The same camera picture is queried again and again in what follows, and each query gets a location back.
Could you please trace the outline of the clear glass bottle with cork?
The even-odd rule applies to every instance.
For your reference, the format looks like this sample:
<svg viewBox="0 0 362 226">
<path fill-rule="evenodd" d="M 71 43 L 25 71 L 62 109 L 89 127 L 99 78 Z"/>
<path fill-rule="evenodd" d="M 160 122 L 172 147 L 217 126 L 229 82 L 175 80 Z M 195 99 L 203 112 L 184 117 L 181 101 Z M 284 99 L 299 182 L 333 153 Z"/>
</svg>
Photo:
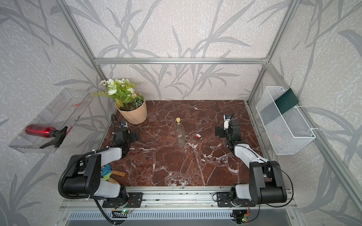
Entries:
<svg viewBox="0 0 362 226">
<path fill-rule="evenodd" d="M 179 147 L 185 146 L 185 131 L 182 125 L 181 119 L 178 117 L 176 118 L 176 125 L 175 125 L 175 133 L 178 141 Z"/>
</svg>

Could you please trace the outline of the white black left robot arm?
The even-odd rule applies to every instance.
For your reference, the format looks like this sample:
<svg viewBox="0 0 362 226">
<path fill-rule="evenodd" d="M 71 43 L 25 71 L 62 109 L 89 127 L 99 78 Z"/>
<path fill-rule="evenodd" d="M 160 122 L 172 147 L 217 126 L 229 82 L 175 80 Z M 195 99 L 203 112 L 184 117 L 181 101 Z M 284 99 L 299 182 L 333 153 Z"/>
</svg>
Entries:
<svg viewBox="0 0 362 226">
<path fill-rule="evenodd" d="M 102 167 L 127 156 L 131 143 L 140 139 L 138 131 L 121 127 L 114 132 L 115 146 L 73 155 L 60 176 L 58 192 L 66 199 L 125 199 L 124 186 L 101 178 Z"/>
</svg>

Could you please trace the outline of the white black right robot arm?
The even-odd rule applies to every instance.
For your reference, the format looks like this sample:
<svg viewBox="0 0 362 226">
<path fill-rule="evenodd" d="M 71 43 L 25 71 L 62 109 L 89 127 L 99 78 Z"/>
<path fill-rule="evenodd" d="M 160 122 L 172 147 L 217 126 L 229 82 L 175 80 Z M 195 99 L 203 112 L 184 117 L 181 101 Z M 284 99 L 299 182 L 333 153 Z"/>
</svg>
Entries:
<svg viewBox="0 0 362 226">
<path fill-rule="evenodd" d="M 233 185 L 228 203 L 239 207 L 287 202 L 283 171 L 279 163 L 265 159 L 241 139 L 239 121 L 232 119 L 231 115 L 224 115 L 223 125 L 215 128 L 215 135 L 225 138 L 226 147 L 249 169 L 249 182 Z"/>
</svg>

